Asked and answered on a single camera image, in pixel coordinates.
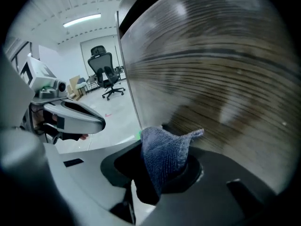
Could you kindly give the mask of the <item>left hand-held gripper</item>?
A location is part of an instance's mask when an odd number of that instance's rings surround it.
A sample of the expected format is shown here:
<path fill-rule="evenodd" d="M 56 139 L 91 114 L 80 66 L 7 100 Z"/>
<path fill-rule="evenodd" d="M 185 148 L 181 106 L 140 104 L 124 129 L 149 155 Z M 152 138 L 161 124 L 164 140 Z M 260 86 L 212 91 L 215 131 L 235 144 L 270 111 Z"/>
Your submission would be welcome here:
<path fill-rule="evenodd" d="M 45 122 L 46 125 L 70 134 L 96 134 L 105 128 L 105 119 L 98 112 L 67 98 L 66 82 L 58 79 L 45 63 L 29 56 L 19 75 L 34 92 L 32 104 L 43 105 L 50 119 L 56 116 L 55 122 Z"/>

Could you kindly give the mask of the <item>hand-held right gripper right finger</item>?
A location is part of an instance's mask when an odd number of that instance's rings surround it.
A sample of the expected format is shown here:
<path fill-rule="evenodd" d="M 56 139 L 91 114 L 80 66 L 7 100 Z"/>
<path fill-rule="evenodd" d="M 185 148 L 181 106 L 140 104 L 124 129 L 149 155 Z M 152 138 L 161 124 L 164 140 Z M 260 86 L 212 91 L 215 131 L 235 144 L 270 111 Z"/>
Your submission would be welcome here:
<path fill-rule="evenodd" d="M 261 214 L 275 192 L 234 160 L 196 147 L 189 148 L 186 168 L 156 194 L 135 148 L 137 197 L 148 203 L 144 226 L 238 226 Z"/>

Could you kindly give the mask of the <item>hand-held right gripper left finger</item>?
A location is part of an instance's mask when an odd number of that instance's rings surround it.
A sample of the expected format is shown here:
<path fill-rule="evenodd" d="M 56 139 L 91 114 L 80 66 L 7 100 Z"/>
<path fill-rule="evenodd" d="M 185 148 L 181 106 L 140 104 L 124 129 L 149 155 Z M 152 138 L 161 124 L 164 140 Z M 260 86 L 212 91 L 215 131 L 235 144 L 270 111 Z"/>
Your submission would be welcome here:
<path fill-rule="evenodd" d="M 58 191 L 74 226 L 134 226 L 131 179 L 114 162 L 141 141 L 60 154 L 46 144 L 46 156 Z"/>

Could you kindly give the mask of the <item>person's left hand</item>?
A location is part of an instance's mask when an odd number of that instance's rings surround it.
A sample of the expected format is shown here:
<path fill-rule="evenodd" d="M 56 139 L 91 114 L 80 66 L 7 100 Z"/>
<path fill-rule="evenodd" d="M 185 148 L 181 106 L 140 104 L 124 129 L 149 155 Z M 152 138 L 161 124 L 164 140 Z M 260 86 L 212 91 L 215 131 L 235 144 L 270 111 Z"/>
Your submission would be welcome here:
<path fill-rule="evenodd" d="M 32 120 L 33 120 L 33 126 L 34 128 L 37 127 L 38 124 L 41 124 L 42 122 L 44 122 L 44 116 L 43 116 L 43 107 L 42 106 L 33 106 L 31 108 L 31 112 L 32 112 Z M 55 114 L 51 114 L 52 116 L 52 120 L 53 121 L 57 121 L 57 115 Z M 81 140 L 86 140 L 88 138 L 88 134 L 83 134 L 80 136 Z"/>

